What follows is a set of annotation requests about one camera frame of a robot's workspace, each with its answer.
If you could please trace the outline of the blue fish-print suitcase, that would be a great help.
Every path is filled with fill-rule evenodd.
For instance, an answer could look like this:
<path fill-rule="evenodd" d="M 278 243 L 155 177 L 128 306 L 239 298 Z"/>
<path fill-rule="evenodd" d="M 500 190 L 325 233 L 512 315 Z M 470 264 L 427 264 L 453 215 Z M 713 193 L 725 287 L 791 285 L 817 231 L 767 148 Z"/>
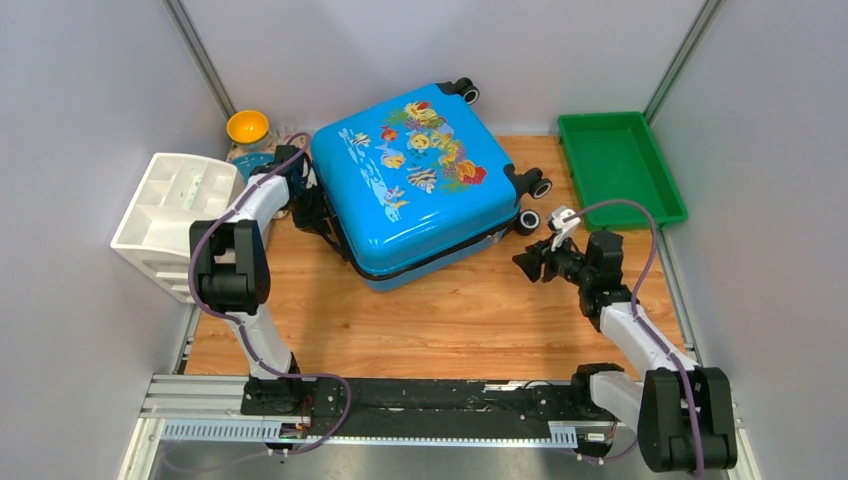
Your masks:
<path fill-rule="evenodd" d="M 329 223 L 351 266 L 388 292 L 533 233 L 524 197 L 552 189 L 519 171 L 473 111 L 472 80 L 430 83 L 318 129 L 311 141 Z"/>

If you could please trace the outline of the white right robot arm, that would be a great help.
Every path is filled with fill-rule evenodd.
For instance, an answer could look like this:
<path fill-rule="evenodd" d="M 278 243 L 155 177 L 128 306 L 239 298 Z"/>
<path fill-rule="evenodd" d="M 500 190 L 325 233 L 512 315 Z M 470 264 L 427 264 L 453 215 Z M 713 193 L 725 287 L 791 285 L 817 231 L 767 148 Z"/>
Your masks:
<path fill-rule="evenodd" d="M 649 320 L 624 284 L 623 238 L 589 235 L 584 250 L 571 239 L 536 242 L 512 261 L 532 282 L 562 278 L 578 289 L 581 313 L 610 339 L 641 376 L 629 379 L 615 364 L 582 365 L 570 404 L 582 418 L 603 411 L 634 429 L 647 467 L 658 473 L 729 470 L 738 461 L 731 385 L 717 367 L 685 355 Z"/>

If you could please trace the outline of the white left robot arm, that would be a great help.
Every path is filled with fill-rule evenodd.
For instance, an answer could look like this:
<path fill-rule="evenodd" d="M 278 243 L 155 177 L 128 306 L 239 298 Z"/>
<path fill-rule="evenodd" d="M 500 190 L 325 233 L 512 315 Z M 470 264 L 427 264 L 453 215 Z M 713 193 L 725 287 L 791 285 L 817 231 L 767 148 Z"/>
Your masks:
<path fill-rule="evenodd" d="M 307 165 L 304 147 L 277 146 L 273 161 L 251 172 L 218 219 L 189 227 L 189 292 L 199 308 L 231 328 L 242 348 L 249 365 L 244 398 L 283 415 L 302 408 L 306 390 L 266 306 L 272 280 L 265 231 L 294 198 Z"/>

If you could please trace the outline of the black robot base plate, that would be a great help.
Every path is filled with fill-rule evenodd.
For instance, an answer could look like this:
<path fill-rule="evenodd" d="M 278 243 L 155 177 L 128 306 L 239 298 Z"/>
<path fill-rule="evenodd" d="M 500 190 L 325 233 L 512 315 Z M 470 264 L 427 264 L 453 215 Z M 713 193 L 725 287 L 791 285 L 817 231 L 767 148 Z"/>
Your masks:
<path fill-rule="evenodd" d="M 529 446 L 595 457 L 623 429 L 580 386 L 551 380 L 249 378 L 239 412 L 281 420 L 276 442 Z"/>

